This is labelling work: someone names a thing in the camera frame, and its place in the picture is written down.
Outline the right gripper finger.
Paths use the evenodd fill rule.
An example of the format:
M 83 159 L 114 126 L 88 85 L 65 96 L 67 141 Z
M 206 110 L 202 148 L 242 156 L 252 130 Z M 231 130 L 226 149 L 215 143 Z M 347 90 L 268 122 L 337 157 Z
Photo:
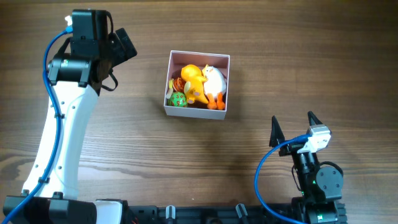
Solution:
M 270 147 L 276 147 L 279 144 L 285 142 L 285 137 L 282 132 L 282 129 L 279 125 L 279 122 L 275 116 L 271 119 L 271 136 L 269 141 Z
M 308 116 L 308 122 L 310 126 L 314 126 L 314 125 L 321 125 L 323 124 L 312 111 L 309 111 L 307 113 Z

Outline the orange round wheel toy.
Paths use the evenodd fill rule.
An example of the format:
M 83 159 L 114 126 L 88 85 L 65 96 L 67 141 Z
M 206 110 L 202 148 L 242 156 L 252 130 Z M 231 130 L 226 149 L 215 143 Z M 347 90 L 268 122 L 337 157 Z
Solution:
M 183 80 L 181 77 L 177 77 L 173 81 L 173 88 L 177 92 L 184 92 L 184 87 L 185 87 L 185 80 Z

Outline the green patterned ball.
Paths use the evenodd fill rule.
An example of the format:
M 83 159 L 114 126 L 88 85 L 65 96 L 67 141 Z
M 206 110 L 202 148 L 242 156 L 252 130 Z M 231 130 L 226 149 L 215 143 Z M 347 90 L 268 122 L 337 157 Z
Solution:
M 174 107 L 187 107 L 187 99 L 184 93 L 182 92 L 173 92 L 170 98 L 167 100 L 168 106 Z

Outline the white plush duck yellow hat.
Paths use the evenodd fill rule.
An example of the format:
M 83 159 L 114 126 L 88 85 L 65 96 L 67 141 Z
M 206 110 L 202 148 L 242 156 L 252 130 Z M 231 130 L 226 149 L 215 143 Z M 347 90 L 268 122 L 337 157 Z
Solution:
M 202 70 L 207 81 L 203 84 L 205 96 L 209 103 L 209 110 L 224 110 L 226 103 L 223 100 L 227 84 L 223 74 L 215 67 L 206 65 Z

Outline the orange dinosaur figure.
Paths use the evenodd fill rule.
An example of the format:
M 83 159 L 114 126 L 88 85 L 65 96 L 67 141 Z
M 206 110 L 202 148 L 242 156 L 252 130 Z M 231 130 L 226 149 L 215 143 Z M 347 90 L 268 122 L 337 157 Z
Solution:
M 196 101 L 204 104 L 209 103 L 203 87 L 208 79 L 202 75 L 201 70 L 196 65 L 189 64 L 183 67 L 181 78 L 185 81 L 183 92 L 188 104 L 194 104 Z

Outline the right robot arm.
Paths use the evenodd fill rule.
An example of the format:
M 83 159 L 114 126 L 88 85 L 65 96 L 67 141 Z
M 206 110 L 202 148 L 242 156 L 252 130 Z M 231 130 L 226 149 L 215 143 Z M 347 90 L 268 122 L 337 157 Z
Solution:
M 305 223 L 346 223 L 345 205 L 338 202 L 342 198 L 343 170 L 333 162 L 320 162 L 317 157 L 317 152 L 328 146 L 331 131 L 313 112 L 307 115 L 310 137 L 279 149 L 280 157 L 292 158 L 294 181 L 302 193 L 292 199 L 289 215 Z

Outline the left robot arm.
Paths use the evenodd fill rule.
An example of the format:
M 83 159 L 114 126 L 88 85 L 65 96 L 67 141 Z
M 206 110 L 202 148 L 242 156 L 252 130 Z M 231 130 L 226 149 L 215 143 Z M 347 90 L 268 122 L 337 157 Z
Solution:
M 19 196 L 4 202 L 5 223 L 137 223 L 125 200 L 78 200 L 77 175 L 91 113 L 115 66 L 136 56 L 129 36 L 118 29 L 104 40 L 62 31 L 64 44 L 43 59 L 49 107 L 34 166 Z

